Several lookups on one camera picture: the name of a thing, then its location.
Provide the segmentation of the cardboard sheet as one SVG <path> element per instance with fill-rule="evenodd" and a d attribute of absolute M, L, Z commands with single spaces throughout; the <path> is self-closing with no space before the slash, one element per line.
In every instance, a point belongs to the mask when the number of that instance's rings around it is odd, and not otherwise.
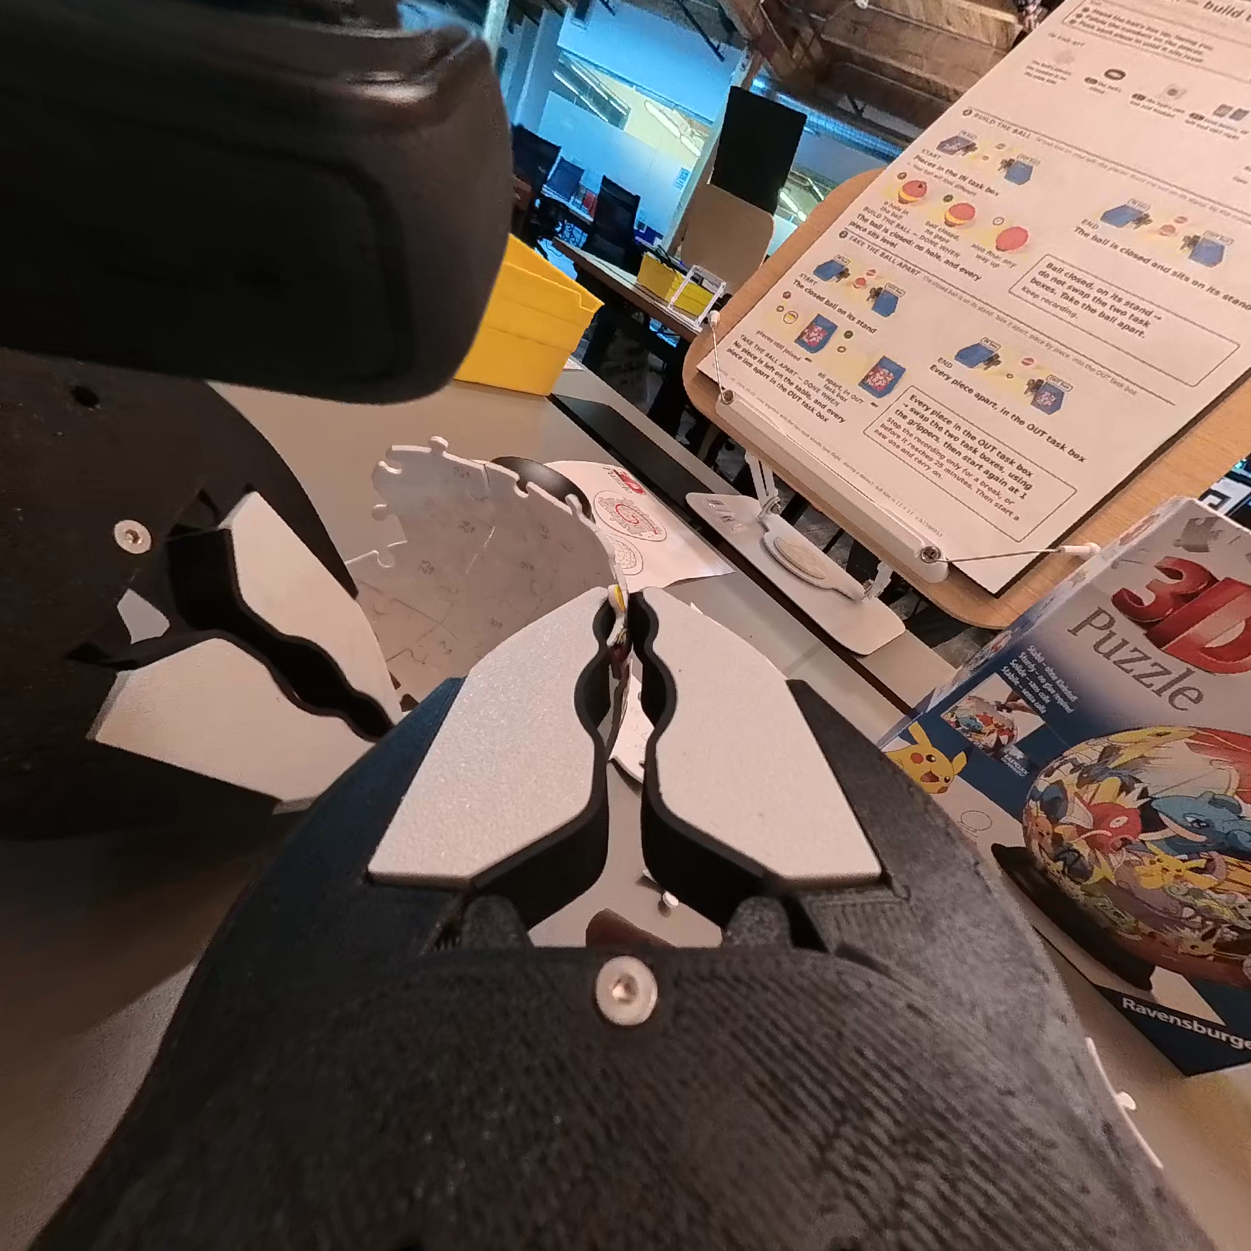
<path fill-rule="evenodd" d="M 693 192 L 675 249 L 687 267 L 700 267 L 736 292 L 764 262 L 773 231 L 772 213 L 705 182 Z"/>

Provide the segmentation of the yellow plastic bin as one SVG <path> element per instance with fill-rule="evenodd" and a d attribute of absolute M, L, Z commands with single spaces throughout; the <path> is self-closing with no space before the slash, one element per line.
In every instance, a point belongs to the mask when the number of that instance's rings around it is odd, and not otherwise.
<path fill-rule="evenodd" d="M 493 295 L 563 320 L 592 320 L 602 301 L 510 234 Z"/>
<path fill-rule="evenodd" d="M 578 289 L 545 286 L 520 293 L 495 292 L 483 325 L 566 357 L 580 346 L 599 308 L 596 299 L 586 305 Z"/>
<path fill-rule="evenodd" d="M 548 396 L 581 337 L 568 334 L 550 341 L 483 326 L 455 381 Z"/>

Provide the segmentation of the clear acrylic holder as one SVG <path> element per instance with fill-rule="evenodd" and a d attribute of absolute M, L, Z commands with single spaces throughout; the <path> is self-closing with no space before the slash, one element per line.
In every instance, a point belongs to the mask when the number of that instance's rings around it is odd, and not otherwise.
<path fill-rule="evenodd" d="M 693 264 L 682 274 L 670 307 L 691 325 L 702 328 L 711 311 L 727 295 L 729 283 L 706 267 Z"/>

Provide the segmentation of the black office chair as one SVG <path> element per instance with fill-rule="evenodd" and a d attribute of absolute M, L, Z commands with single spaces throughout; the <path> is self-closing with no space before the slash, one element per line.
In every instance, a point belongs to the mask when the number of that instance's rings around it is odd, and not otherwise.
<path fill-rule="evenodd" d="M 633 246 L 639 204 L 641 197 L 611 177 L 602 177 L 587 237 L 589 250 L 596 247 L 629 249 Z"/>

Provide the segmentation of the colourful puzzle box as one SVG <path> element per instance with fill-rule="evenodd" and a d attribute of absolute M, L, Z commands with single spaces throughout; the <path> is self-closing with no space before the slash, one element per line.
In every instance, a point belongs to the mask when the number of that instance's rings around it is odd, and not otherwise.
<path fill-rule="evenodd" d="M 882 740 L 1189 1075 L 1250 1060 L 1248 544 L 1166 502 Z"/>

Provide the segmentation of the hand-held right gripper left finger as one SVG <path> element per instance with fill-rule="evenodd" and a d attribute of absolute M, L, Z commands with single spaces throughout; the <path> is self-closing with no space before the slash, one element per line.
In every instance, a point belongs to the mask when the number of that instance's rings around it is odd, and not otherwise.
<path fill-rule="evenodd" d="M 618 588 L 592 588 L 471 669 L 373 853 L 374 882 L 501 897 L 526 928 L 596 883 L 617 629 Z"/>

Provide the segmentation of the long work table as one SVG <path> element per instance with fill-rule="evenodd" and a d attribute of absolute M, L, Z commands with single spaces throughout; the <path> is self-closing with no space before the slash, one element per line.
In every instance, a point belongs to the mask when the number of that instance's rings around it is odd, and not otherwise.
<path fill-rule="evenodd" d="M 685 314 L 669 301 L 641 286 L 635 276 L 568 241 L 556 240 L 553 246 L 572 262 L 586 285 L 609 290 L 618 302 L 641 310 L 651 322 L 663 325 L 688 344 L 699 338 L 702 325 L 696 317 Z"/>

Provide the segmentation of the paper sheet with red print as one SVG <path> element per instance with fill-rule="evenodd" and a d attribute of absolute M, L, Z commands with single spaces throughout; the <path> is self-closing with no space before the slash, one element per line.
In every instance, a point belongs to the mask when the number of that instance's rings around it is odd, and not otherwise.
<path fill-rule="evenodd" d="M 611 463 L 557 460 L 548 468 L 589 499 L 592 520 L 615 550 L 627 590 L 667 588 L 733 572 L 733 566 L 630 471 Z"/>

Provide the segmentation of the black panel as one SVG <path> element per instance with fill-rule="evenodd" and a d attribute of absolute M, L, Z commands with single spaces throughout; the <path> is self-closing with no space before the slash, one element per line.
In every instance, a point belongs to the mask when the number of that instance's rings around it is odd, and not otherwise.
<path fill-rule="evenodd" d="M 773 215 L 807 119 L 800 109 L 732 86 L 714 156 L 712 186 Z"/>

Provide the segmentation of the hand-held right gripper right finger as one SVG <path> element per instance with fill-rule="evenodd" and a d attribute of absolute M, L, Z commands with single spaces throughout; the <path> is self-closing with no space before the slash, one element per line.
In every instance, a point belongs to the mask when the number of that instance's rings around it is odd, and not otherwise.
<path fill-rule="evenodd" d="M 651 724 L 641 846 L 662 891 L 727 929 L 745 901 L 880 886 L 851 800 L 784 673 L 667 591 L 630 596 Z"/>

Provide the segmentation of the white book stand base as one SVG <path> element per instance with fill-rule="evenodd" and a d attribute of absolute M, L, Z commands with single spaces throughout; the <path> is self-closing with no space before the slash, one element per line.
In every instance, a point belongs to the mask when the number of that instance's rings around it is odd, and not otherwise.
<path fill-rule="evenodd" d="M 770 466 L 754 453 L 745 463 L 755 495 L 691 492 L 685 503 L 694 518 L 848 651 L 869 655 L 898 639 L 903 620 L 784 518 Z"/>

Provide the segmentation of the partly built puzzle ball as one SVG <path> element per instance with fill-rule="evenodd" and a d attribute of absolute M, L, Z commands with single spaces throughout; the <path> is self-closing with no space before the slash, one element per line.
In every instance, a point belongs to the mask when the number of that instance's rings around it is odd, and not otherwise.
<path fill-rule="evenodd" d="M 547 463 L 395 445 L 374 518 L 402 538 L 349 563 L 404 707 L 587 590 L 621 581 L 590 500 Z"/>

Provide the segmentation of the printed puzzle piece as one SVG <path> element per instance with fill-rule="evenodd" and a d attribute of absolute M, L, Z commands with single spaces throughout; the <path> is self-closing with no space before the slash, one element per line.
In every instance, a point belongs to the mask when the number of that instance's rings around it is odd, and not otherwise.
<path fill-rule="evenodd" d="M 647 743 L 653 722 L 644 712 L 644 673 L 636 658 L 627 623 L 629 594 L 618 584 L 608 590 L 608 603 L 615 611 L 615 632 L 609 642 L 609 678 L 614 697 L 612 727 L 608 734 L 609 760 L 633 783 L 645 782 Z"/>

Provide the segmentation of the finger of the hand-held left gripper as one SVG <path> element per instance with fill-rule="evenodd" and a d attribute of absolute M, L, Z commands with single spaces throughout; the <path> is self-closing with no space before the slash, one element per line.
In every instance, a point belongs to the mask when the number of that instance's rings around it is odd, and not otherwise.
<path fill-rule="evenodd" d="M 316 800 L 392 728 L 392 678 L 350 594 L 212 594 L 176 630 L 139 594 L 90 737 L 285 806 Z"/>
<path fill-rule="evenodd" d="M 221 526 L 173 538 L 180 618 L 259 661 L 291 703 L 383 739 L 402 710 L 382 643 L 352 590 L 258 492 Z"/>

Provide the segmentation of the printed instruction sheet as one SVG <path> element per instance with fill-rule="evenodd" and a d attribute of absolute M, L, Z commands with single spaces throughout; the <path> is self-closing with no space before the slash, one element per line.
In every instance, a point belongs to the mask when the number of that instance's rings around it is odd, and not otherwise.
<path fill-rule="evenodd" d="M 1248 377 L 1248 3 L 1065 3 L 699 365 L 1001 596 Z"/>

